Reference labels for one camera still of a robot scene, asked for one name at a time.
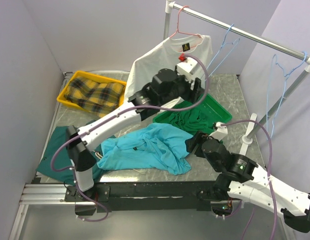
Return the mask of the light blue t shirt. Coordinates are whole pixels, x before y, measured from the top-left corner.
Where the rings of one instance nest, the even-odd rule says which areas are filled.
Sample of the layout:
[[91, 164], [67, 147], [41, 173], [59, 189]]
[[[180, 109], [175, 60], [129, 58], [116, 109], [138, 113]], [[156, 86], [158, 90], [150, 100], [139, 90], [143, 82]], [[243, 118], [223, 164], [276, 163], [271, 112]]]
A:
[[103, 170], [158, 169], [172, 175], [191, 170], [185, 140], [191, 134], [167, 123], [152, 123], [118, 138], [101, 143]]

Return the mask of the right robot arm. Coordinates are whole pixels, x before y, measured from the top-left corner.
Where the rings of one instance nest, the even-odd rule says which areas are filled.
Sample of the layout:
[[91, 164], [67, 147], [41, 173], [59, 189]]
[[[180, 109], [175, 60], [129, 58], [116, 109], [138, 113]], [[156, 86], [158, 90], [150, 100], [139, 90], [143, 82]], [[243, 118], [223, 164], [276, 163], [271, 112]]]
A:
[[227, 130], [211, 134], [201, 131], [185, 140], [187, 152], [205, 158], [219, 173], [211, 193], [219, 200], [226, 197], [241, 199], [273, 212], [292, 229], [310, 231], [310, 193], [299, 191], [268, 175], [250, 158], [231, 153], [222, 143]]

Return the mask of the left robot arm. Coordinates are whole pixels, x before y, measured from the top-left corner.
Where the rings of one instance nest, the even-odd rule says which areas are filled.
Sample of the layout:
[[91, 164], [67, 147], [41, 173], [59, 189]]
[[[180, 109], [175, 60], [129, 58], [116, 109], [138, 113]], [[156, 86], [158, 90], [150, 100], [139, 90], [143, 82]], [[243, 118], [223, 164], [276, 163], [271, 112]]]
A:
[[94, 196], [92, 168], [96, 159], [91, 152], [99, 144], [119, 130], [156, 114], [174, 99], [195, 104], [206, 88], [206, 84], [191, 73], [164, 68], [113, 112], [78, 129], [69, 127], [66, 132], [71, 142], [66, 149], [74, 167], [77, 196], [83, 201]]

